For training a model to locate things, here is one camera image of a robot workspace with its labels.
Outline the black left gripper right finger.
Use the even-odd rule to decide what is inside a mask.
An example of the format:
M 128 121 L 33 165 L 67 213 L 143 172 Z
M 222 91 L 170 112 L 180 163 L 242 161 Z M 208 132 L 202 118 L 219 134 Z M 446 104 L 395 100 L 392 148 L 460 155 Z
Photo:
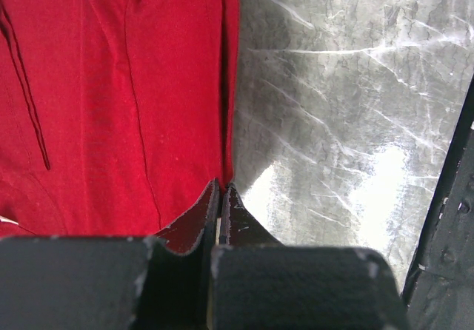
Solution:
M 224 195 L 210 271 L 214 329 L 408 329 L 384 258 L 360 247 L 285 246 Z

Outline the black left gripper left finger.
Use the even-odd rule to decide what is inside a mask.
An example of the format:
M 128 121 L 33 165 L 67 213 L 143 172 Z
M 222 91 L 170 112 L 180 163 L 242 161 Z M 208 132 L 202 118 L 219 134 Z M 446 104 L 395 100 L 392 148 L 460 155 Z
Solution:
M 204 329 L 217 181 L 154 236 L 1 239 L 3 329 Z

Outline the black base beam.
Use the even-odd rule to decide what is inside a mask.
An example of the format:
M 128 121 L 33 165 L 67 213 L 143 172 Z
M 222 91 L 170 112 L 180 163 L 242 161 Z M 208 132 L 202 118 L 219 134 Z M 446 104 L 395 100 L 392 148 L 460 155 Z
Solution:
M 412 329 L 473 328 L 473 89 L 469 88 L 405 280 Z

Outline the dark red t shirt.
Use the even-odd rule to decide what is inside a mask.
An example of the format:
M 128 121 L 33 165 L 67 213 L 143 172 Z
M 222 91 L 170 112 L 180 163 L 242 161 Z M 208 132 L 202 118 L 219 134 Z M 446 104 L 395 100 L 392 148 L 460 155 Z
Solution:
M 1 0 L 1 235 L 153 235 L 233 176 L 239 0 Z

